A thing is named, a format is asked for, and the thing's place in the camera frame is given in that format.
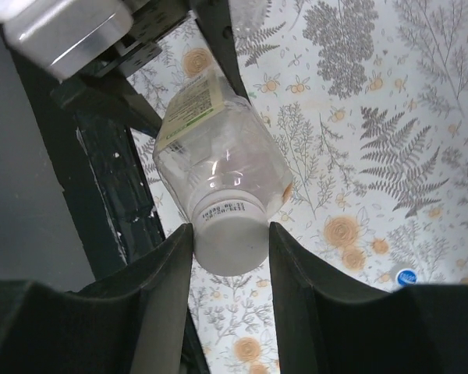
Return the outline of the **clear square juice bottle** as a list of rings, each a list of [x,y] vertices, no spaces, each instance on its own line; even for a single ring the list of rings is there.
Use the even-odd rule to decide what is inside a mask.
[[[227,189],[255,196],[272,217],[293,191],[288,162],[260,115],[218,69],[193,77],[171,99],[153,161],[188,219],[203,198]]]

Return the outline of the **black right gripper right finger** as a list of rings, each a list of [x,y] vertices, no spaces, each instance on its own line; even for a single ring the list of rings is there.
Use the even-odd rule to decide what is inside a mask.
[[[468,373],[468,284],[388,293],[271,223],[269,263],[283,373]]]

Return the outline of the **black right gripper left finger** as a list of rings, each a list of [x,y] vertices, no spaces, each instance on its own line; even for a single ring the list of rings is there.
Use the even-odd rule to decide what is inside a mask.
[[[193,229],[78,292],[0,280],[0,373],[177,373]]]

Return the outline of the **white bottle cap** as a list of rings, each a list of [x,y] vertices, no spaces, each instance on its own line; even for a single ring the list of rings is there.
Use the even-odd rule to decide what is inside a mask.
[[[218,276],[239,276],[268,257],[269,223],[261,201],[238,189],[204,197],[192,215],[194,255]]]

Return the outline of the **blue cap near shelf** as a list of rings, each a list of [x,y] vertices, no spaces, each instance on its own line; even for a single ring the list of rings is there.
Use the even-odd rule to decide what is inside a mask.
[[[418,283],[417,272],[407,263],[397,263],[390,271],[391,279],[396,288]]]

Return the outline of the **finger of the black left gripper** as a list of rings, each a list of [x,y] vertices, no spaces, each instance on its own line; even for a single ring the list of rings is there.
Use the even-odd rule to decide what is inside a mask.
[[[65,111],[100,115],[146,135],[161,128],[158,113],[126,81],[65,81],[51,97]]]
[[[189,0],[196,24],[236,94],[249,100],[237,61],[228,0]]]

